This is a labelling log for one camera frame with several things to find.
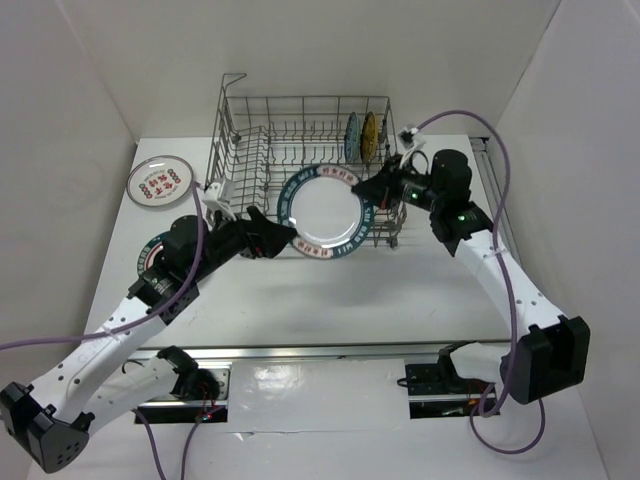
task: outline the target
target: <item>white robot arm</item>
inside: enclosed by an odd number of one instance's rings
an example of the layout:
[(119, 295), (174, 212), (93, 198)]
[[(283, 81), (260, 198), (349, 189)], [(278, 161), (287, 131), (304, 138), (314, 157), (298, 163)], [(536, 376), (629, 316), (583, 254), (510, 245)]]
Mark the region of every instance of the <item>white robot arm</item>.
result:
[[(224, 220), (218, 212), (211, 231), (202, 225), (206, 234), (200, 240), (202, 254), (193, 281), (188, 279), (199, 220), (195, 216), (176, 220), (163, 240), (162, 256), (129, 288), (93, 340), (82, 343), (31, 385), (12, 382), (0, 391), (0, 412), (9, 435), (45, 472), (69, 465), (91, 435), (140, 403), (167, 393), (180, 399), (200, 398), (202, 384), (217, 396), (212, 374), (199, 369), (178, 347), (161, 350), (129, 374), (114, 371), (197, 298), (198, 281), (237, 254), (273, 258), (297, 235), (293, 228), (268, 221), (255, 207), (247, 213), (249, 220), (235, 215)], [(177, 301), (163, 307), (173, 297)]]
[(408, 128), (400, 139), (407, 153), (389, 158), (378, 174), (355, 185), (352, 192), (379, 207), (406, 202), (428, 211), (436, 238), (469, 269), (510, 329), (517, 331), (510, 347), (462, 342), (443, 349), (439, 360), (442, 375), (453, 382), (464, 378), (496, 383), (508, 377), (509, 395), (522, 404), (580, 383), (589, 327), (581, 317), (567, 318), (544, 297), (499, 237), (494, 238), (493, 223), (470, 201), (467, 157), (455, 150), (441, 150), (433, 157), (431, 171), (421, 173), (413, 167), (412, 158), (425, 137), (418, 129)]

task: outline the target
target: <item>white tabletop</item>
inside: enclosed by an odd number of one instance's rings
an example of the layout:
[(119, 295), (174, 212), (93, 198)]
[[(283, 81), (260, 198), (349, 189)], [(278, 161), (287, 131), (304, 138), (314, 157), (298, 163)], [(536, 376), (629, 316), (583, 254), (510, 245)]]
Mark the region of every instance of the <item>white tabletop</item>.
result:
[[(142, 139), (133, 167), (156, 155), (187, 160), (204, 179), (210, 138)], [(451, 148), (469, 158), (472, 199), (488, 202), (466, 136), (431, 136), (431, 159)], [(123, 195), (91, 308), (87, 331), (109, 317), (136, 279), (136, 260), (152, 237), (194, 212), (185, 196), (149, 209)], [(506, 339), (508, 330), (475, 279), (453, 260), (429, 228), (426, 212), (410, 207), (400, 248), (360, 248), (339, 260), (317, 261), (289, 251), (274, 260), (235, 258), (203, 282), (200, 297), (147, 346), (260, 346), (449, 342)]]
[[(395, 383), (402, 370), (400, 360), (234, 364), (229, 421), (199, 427), (186, 478), (606, 480), (575, 388), (546, 400), (541, 443), (510, 457), (480, 445), (466, 418), (410, 420), (407, 391)], [(507, 402), (502, 413), (478, 420), (487, 440), (517, 448), (536, 435), (536, 404)], [(169, 480), (180, 476), (191, 426), (153, 426)], [(34, 464), (28, 480), (114, 478), (158, 478), (144, 428), (132, 414), (98, 432), (61, 472), (48, 476)]]

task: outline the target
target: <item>plate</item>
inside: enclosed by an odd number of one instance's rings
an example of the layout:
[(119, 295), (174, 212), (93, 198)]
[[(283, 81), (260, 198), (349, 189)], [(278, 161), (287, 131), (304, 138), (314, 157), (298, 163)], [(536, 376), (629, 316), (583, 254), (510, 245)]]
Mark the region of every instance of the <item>plate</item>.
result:
[(155, 258), (160, 252), (162, 252), (162, 240), (166, 238), (168, 233), (169, 232), (162, 232), (160, 235), (156, 235), (149, 240), (140, 251), (137, 263), (138, 275), (141, 275), (145, 270), (153, 265)]
[(278, 198), (278, 221), (294, 227), (291, 242), (303, 255), (329, 260), (353, 253), (371, 230), (373, 205), (351, 193), (360, 181), (337, 165), (314, 165), (300, 170), (285, 184)]
[(349, 120), (347, 120), (347, 129), (344, 133), (344, 158), (347, 163), (358, 161), (360, 152), (360, 120), (356, 112), (351, 112)]
[(367, 113), (362, 125), (362, 136), (360, 137), (360, 158), (365, 163), (369, 163), (376, 153), (378, 147), (378, 120), (373, 112)]
[(145, 160), (129, 175), (127, 193), (138, 205), (161, 207), (189, 191), (193, 170), (186, 160), (162, 155)]

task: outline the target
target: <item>yellow plate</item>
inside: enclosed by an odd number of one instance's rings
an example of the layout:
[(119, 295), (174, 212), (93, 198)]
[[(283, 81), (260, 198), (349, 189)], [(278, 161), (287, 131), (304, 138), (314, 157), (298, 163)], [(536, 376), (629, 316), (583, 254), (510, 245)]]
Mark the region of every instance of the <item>yellow plate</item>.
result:
[(378, 121), (373, 112), (367, 113), (360, 137), (360, 158), (364, 163), (371, 162), (378, 147)]

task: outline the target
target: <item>dish rack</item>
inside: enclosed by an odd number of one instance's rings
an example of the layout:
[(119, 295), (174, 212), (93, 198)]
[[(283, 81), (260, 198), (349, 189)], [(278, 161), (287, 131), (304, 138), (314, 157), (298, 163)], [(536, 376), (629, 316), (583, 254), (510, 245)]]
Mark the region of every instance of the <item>dish rack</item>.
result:
[[(397, 151), (389, 97), (229, 95), (229, 87), (246, 76), (222, 77), (205, 185), (223, 177), (233, 181), (231, 208), (236, 214), (255, 205), (275, 220), (278, 196), (301, 168), (344, 165), (364, 180)], [(378, 120), (378, 145), (369, 163), (345, 160), (344, 135), (352, 112), (360, 125), (367, 112)], [(404, 204), (378, 210), (365, 244), (377, 247), (384, 242), (395, 249), (406, 217)]]

